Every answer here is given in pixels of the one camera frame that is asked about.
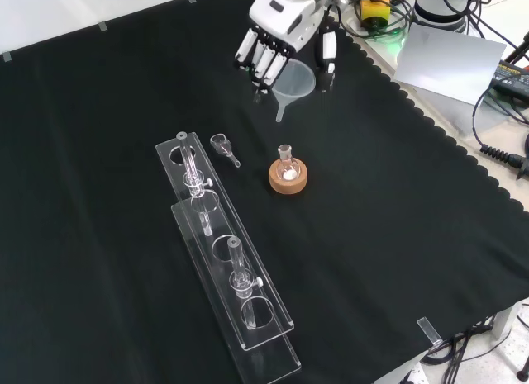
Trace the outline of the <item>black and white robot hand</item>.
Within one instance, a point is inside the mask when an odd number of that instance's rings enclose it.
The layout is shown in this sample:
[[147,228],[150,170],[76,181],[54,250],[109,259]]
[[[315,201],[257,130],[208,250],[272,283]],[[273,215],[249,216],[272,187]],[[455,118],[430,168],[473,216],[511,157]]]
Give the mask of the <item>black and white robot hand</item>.
[[294,54],[317,36],[317,88],[328,92],[336,70],[336,22],[329,15],[336,0],[254,0],[250,27],[235,54],[249,72],[254,101],[272,91]]

